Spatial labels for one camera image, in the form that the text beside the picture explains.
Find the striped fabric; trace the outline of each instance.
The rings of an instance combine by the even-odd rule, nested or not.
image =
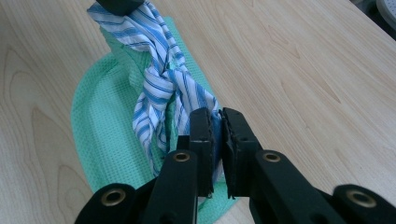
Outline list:
[[[175,123],[179,135],[190,133],[190,112],[207,107],[214,123],[219,123],[216,98],[196,83],[187,67],[183,53],[169,32],[158,10],[149,1],[127,16],[115,16],[98,3],[89,9],[90,16],[122,44],[137,51],[149,51],[151,63],[145,70],[143,91],[134,108],[133,128],[145,149],[151,171],[159,174],[152,158],[151,139],[155,134],[157,147],[169,152],[165,133],[165,108],[176,96]]]

